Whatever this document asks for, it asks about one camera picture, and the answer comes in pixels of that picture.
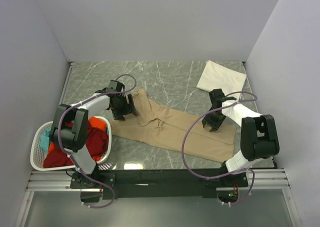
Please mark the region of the beige t shirt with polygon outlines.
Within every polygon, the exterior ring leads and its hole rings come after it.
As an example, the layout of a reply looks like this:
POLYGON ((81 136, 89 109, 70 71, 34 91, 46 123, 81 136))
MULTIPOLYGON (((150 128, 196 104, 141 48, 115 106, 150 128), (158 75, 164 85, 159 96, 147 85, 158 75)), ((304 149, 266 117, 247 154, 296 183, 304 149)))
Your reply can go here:
POLYGON ((132 93, 138 116, 111 122, 112 134, 166 150, 222 163, 233 156, 236 127, 223 124, 217 131, 197 122, 197 116, 157 104, 141 88, 132 93))

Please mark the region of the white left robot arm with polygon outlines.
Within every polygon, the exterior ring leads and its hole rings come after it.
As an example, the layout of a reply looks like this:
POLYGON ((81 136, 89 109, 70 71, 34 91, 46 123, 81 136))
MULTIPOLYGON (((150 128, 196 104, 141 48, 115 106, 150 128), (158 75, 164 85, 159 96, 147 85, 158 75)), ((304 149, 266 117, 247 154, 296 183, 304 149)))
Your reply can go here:
POLYGON ((110 110, 114 120, 124 121, 129 114, 137 115, 130 88, 118 80, 97 90, 89 98, 75 104, 60 104, 55 112, 49 134, 50 141, 58 145, 63 153, 82 173, 82 182, 88 188, 96 187, 100 182, 97 173, 98 164, 91 158, 86 141, 88 138, 89 118, 103 110, 110 110))

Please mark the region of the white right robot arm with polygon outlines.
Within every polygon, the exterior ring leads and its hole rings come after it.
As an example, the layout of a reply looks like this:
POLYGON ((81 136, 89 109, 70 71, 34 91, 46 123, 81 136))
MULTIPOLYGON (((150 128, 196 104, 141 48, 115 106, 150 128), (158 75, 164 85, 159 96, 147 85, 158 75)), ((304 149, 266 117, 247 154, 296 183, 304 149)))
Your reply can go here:
POLYGON ((235 93, 225 95, 221 88, 209 92, 211 108, 202 119, 202 126, 216 132, 226 117, 240 126, 240 150, 221 166, 219 180, 230 187, 237 181, 234 171, 248 169, 255 163, 277 155, 280 151, 275 119, 244 106, 235 93))

